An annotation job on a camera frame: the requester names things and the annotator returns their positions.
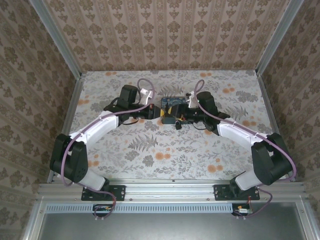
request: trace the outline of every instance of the metal base plate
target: metal base plate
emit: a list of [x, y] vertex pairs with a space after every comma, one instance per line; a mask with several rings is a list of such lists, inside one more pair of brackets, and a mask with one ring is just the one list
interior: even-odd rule
[[214, 190], [214, 199], [216, 201], [232, 201], [232, 200], [248, 200], [248, 197], [251, 200], [260, 200], [259, 191], [255, 187], [251, 187], [248, 190], [244, 191], [243, 194], [238, 197], [234, 197], [230, 191], [229, 184], [217, 184], [213, 186]]
[[[112, 193], [116, 197], [117, 201], [124, 201], [125, 195], [126, 195], [126, 186], [125, 185], [110, 185], [109, 192]], [[86, 188], [83, 188], [81, 200], [82, 201], [112, 201], [113, 199], [110, 195], [96, 193], [96, 192], [90, 191]]]

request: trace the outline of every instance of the patterned wallpaper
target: patterned wallpaper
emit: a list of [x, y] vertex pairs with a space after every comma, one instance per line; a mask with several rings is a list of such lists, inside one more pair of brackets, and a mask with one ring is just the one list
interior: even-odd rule
[[19, 239], [74, 87], [27, 0], [0, 1], [0, 239]]
[[45, 0], [86, 71], [255, 69], [289, 0]]
[[320, 1], [305, 0], [262, 75], [320, 222]]

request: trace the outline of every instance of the table surface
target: table surface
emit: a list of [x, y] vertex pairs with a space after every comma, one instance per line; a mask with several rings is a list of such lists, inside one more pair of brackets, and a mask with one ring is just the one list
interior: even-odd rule
[[[260, 133], [272, 132], [253, 70], [88, 72], [71, 132], [95, 119], [119, 96], [123, 85], [136, 86], [140, 78], [154, 84], [153, 102], [158, 107], [161, 98], [184, 96], [204, 79], [203, 91], [211, 92], [219, 111]], [[150, 88], [147, 82], [141, 87]], [[251, 153], [232, 140], [189, 124], [176, 130], [174, 125], [163, 125], [160, 118], [140, 119], [109, 132], [89, 149], [88, 161], [93, 171], [112, 179], [230, 180], [252, 168]]]

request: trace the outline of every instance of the ventilation slot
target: ventilation slot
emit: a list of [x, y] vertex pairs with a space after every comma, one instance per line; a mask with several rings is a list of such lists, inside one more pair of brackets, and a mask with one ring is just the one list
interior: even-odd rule
[[[92, 203], [52, 203], [47, 204], [45, 213], [92, 213]], [[174, 213], [232, 213], [231, 203], [117, 203], [114, 213], [146, 213], [146, 214], [174, 214]]]

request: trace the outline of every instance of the white cable clip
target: white cable clip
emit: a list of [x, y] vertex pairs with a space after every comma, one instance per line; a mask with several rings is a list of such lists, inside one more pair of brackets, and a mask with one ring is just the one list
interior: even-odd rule
[[140, 103], [143, 105], [147, 105], [148, 99], [152, 98], [153, 92], [152, 90], [147, 90], [142, 88], [140, 90], [140, 95], [141, 95]]
[[196, 101], [194, 91], [187, 93], [186, 98], [187, 98], [187, 100], [185, 102], [188, 103], [188, 108], [192, 109], [192, 108], [196, 108], [198, 106], [198, 102]]

